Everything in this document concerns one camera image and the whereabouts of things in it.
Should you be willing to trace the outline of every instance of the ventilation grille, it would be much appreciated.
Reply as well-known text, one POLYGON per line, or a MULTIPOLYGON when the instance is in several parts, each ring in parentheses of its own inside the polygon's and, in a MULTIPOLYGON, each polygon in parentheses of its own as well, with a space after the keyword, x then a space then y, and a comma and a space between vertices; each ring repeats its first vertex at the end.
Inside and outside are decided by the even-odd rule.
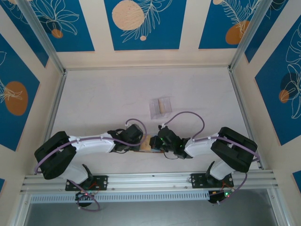
MULTIPOLYGON (((208 191, 191 192, 143 192, 143 193, 103 193, 97 194, 99 202, 154 202, 209 200, 208 191)), ((31 203, 75 203, 75 194, 36 194, 31 203)))

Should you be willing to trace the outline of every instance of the gray floor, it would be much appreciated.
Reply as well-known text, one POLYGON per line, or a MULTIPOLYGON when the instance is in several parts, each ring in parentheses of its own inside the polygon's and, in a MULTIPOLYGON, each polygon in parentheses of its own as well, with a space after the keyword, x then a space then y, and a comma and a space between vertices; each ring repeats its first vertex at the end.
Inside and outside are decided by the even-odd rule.
POLYGON ((97 213, 75 204, 32 204, 26 226, 273 226, 265 190, 242 190, 225 203, 208 201, 103 203, 97 213))

